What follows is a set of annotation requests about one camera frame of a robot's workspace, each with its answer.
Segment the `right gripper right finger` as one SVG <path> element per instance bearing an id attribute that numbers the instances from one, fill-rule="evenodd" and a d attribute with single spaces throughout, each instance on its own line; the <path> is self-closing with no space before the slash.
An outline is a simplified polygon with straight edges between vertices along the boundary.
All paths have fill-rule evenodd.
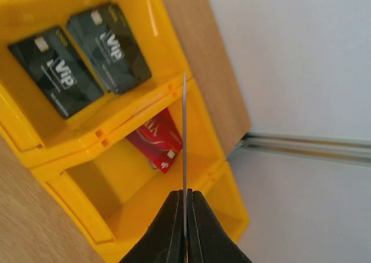
<path id="1" fill-rule="evenodd" d="M 250 263 L 230 239 L 200 191 L 187 192 L 188 262 Z"/>

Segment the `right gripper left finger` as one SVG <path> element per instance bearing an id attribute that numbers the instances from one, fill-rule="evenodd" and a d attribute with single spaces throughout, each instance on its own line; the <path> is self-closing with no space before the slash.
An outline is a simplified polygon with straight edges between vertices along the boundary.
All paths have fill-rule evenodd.
<path id="1" fill-rule="evenodd" d="M 143 237 L 121 262 L 184 262 L 183 190 L 171 191 Z"/>

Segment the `red VIP card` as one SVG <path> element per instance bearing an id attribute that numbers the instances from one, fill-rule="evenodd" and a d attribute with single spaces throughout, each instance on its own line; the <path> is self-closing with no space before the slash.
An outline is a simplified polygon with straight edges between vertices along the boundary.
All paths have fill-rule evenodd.
<path id="1" fill-rule="evenodd" d="M 183 139 L 183 244 L 184 263 L 187 263 L 187 73 L 183 75 L 182 92 L 182 139 Z"/>

